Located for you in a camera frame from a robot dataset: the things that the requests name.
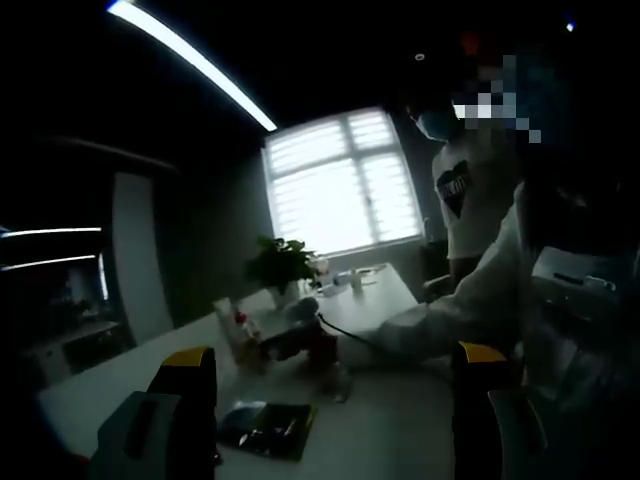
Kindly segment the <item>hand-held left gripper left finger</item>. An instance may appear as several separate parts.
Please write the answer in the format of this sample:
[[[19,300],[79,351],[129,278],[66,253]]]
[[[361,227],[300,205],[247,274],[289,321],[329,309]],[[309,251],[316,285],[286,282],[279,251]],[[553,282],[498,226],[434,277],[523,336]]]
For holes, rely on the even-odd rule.
[[[98,430],[94,479],[214,479],[216,353],[167,357],[145,391],[131,393]]]

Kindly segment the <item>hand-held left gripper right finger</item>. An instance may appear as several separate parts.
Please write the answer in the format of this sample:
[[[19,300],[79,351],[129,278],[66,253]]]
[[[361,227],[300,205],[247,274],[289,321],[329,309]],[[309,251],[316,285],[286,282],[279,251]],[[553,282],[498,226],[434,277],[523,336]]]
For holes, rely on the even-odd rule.
[[[451,369],[456,479],[501,479],[505,461],[543,453],[548,442],[522,390],[519,361],[487,345],[460,342]]]

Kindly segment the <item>person's right hand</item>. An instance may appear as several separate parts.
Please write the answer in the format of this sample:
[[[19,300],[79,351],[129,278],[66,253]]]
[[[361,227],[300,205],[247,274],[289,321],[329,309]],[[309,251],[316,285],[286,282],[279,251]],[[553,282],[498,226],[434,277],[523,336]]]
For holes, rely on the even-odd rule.
[[[320,373],[338,362],[338,337],[319,323],[306,328],[301,349],[306,352],[311,372]]]

